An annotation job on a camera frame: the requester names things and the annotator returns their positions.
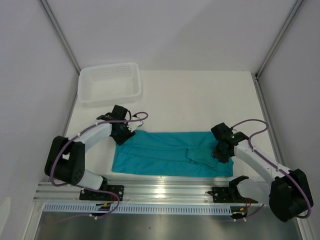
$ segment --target folded fabric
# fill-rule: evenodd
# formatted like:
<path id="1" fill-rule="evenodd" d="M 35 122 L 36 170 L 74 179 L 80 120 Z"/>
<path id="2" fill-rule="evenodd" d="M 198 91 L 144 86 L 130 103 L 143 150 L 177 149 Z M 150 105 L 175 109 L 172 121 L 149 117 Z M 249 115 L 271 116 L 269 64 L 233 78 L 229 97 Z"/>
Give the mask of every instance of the folded fabric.
<path id="1" fill-rule="evenodd" d="M 112 171 L 125 174 L 231 177 L 233 161 L 212 157 L 218 141 L 211 132 L 146 132 L 117 145 Z"/>

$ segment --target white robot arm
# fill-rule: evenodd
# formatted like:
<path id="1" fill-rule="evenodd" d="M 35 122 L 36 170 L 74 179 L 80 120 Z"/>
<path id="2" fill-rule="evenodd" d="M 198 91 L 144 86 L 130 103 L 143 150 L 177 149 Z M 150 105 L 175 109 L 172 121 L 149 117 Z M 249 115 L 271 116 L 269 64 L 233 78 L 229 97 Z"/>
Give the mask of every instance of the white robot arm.
<path id="1" fill-rule="evenodd" d="M 216 125 L 211 131 L 218 140 L 212 153 L 214 158 L 227 163 L 230 157 L 236 156 L 251 166 L 267 183 L 267 187 L 263 187 L 242 176 L 232 183 L 233 187 L 236 184 L 237 195 L 269 205 L 274 215 L 283 222 L 300 217 L 299 214 L 306 210 L 310 211 L 314 203 L 304 172 L 300 169 L 291 170 L 276 162 L 253 146 L 249 137 L 242 132 L 233 133 L 224 123 Z"/>
<path id="2" fill-rule="evenodd" d="M 137 116 L 131 116 L 129 110 L 115 105 L 112 112 L 101 115 L 95 123 L 74 137 L 57 136 L 54 138 L 44 168 L 46 175 L 74 186 L 92 190 L 103 190 L 108 181 L 85 167 L 85 154 L 96 143 L 111 136 L 118 145 L 135 135 L 135 130 L 143 124 Z"/>

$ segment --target white cable carrier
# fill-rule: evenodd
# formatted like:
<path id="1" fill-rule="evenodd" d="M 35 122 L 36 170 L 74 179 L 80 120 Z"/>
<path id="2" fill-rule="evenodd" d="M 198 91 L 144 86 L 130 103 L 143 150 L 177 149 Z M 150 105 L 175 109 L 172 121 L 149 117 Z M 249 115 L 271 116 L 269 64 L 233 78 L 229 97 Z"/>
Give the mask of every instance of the white cable carrier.
<path id="1" fill-rule="evenodd" d="M 95 203 L 48 202 L 44 212 L 64 213 L 106 213 L 98 210 Z M 169 214 L 169 215 L 215 215 L 231 216 L 230 206 L 215 205 L 168 205 L 168 204 L 133 204 L 120 203 L 112 214 Z"/>

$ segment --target white enclosure wall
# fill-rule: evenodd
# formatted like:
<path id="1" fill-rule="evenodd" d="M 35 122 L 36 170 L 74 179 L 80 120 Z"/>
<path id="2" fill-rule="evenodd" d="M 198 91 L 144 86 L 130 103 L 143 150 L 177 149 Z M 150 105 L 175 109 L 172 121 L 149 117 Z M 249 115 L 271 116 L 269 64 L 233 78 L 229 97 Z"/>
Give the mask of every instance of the white enclosure wall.
<path id="1" fill-rule="evenodd" d="M 0 200 L 11 197 L 0 239 L 17 240 L 77 75 L 36 0 L 0 1 L 0 29 Z"/>
<path id="2" fill-rule="evenodd" d="M 81 68 L 256 72 L 295 0 L 48 0 Z"/>
<path id="3" fill-rule="evenodd" d="M 314 207 L 320 216 L 320 1 L 308 0 L 260 83 L 274 122 L 285 163 L 308 178 Z"/>

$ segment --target white table surface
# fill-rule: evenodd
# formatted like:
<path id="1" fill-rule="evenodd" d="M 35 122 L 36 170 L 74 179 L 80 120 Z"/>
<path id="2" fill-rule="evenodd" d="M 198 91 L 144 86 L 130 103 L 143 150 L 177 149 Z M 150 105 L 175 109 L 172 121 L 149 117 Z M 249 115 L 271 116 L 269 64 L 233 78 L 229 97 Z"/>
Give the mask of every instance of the white table surface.
<path id="1" fill-rule="evenodd" d="M 216 124 L 232 126 L 246 119 L 262 119 L 263 115 L 255 86 L 248 71 L 141 71 L 142 98 L 134 103 L 121 104 L 132 113 L 145 111 L 149 118 L 140 128 L 148 132 L 210 131 Z M 79 133 L 95 119 L 111 112 L 113 105 L 89 107 L 75 104 L 67 136 Z M 247 136 L 264 128 L 262 123 L 249 122 L 236 127 Z M 253 143 L 274 157 L 267 132 L 253 138 Z M 99 175 L 120 178 L 139 177 L 112 172 L 115 142 L 111 137 L 91 148 L 86 168 Z M 243 161 L 234 161 L 233 175 L 257 177 L 258 174 Z"/>

